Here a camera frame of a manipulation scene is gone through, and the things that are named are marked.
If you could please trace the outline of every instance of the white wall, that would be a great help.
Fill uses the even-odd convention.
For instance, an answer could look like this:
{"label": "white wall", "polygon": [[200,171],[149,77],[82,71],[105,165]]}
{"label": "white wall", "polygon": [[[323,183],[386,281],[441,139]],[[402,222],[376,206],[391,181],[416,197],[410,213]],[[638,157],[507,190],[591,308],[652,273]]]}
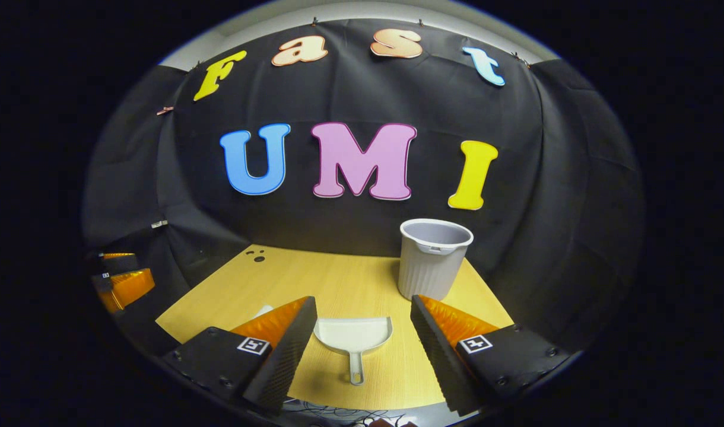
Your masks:
{"label": "white wall", "polygon": [[558,56],[514,27],[481,11],[444,0],[348,2],[345,0],[280,0],[246,11],[200,36],[161,64],[190,70],[197,60],[240,46],[270,33],[319,22],[349,18],[382,18],[416,23],[459,33],[505,52],[517,52],[533,64]]}

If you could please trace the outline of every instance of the letter m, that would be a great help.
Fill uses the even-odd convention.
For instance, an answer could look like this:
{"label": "letter m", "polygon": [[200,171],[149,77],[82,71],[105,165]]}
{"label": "letter m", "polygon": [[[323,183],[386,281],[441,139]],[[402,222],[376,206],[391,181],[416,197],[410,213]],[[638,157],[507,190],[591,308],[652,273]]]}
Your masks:
{"label": "letter m", "polygon": [[338,184],[341,170],[355,196],[364,191],[374,170],[378,170],[370,195],[384,200],[405,200],[412,191],[407,186],[409,144],[417,135],[410,125],[390,123],[378,129],[366,151],[362,151],[346,124],[321,123],[312,129],[319,140],[319,182],[313,192],[319,197],[340,197],[344,187]]}

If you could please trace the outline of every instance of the plastic bucket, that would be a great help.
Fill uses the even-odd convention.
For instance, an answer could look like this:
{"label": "plastic bucket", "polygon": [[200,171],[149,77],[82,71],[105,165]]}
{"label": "plastic bucket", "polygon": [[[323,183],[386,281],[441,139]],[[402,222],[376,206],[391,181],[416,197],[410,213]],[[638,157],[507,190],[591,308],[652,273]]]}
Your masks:
{"label": "plastic bucket", "polygon": [[402,255],[398,288],[407,299],[412,295],[441,300],[449,293],[473,233],[454,222],[440,219],[410,219],[399,227]]}

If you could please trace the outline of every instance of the wooden table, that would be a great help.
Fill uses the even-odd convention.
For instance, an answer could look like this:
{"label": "wooden table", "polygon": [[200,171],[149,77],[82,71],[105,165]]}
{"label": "wooden table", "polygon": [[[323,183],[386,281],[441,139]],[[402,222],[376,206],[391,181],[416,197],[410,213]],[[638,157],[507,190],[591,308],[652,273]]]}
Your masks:
{"label": "wooden table", "polygon": [[[256,257],[264,257],[256,262]],[[444,401],[396,288],[397,257],[294,251],[251,245],[167,309],[156,322],[185,343],[204,328],[231,330],[264,305],[278,307],[313,295],[319,318],[390,316],[394,332],[363,357],[365,384],[349,383],[348,357],[310,338],[289,397],[355,410],[396,410]],[[512,319],[467,260],[443,302],[506,327]]]}

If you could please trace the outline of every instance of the bucket rim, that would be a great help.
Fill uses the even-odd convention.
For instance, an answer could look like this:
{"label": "bucket rim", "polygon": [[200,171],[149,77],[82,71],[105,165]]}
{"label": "bucket rim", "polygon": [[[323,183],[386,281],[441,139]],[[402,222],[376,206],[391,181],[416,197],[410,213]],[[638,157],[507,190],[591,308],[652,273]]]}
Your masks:
{"label": "bucket rim", "polygon": [[[417,238],[410,233],[405,231],[405,227],[412,225],[412,224],[440,224],[443,226],[450,226],[459,228],[460,230],[463,230],[468,233],[468,240],[463,241],[462,243],[435,243],[434,241],[427,241],[422,240],[422,238]],[[473,243],[473,232],[471,232],[467,227],[461,226],[457,224],[456,222],[450,222],[450,221],[444,221],[443,219],[433,219],[433,218],[415,218],[415,219],[408,219],[405,222],[402,222],[402,225],[399,226],[399,230],[402,233],[403,236],[406,238],[410,238],[410,240],[414,240],[416,243],[420,243],[421,245],[425,246],[431,246],[435,248],[460,248],[462,246],[468,246],[471,243]]]}

